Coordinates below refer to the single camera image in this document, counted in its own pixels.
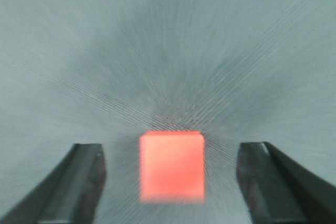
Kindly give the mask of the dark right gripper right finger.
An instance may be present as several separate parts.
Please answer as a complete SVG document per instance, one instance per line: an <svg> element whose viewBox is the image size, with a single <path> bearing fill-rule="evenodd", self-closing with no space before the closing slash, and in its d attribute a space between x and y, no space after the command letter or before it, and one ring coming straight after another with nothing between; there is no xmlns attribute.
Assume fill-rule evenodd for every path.
<svg viewBox="0 0 336 224"><path fill-rule="evenodd" d="M269 142L240 143L236 178L253 223L335 223L335 186Z"/></svg>

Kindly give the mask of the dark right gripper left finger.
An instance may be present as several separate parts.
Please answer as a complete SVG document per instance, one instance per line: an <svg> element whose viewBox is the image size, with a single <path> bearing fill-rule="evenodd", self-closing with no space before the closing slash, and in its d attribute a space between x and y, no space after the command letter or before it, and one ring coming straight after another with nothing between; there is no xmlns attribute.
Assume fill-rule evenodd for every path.
<svg viewBox="0 0 336 224"><path fill-rule="evenodd" d="M1 223L93 223L106 182L101 144L74 144Z"/></svg>

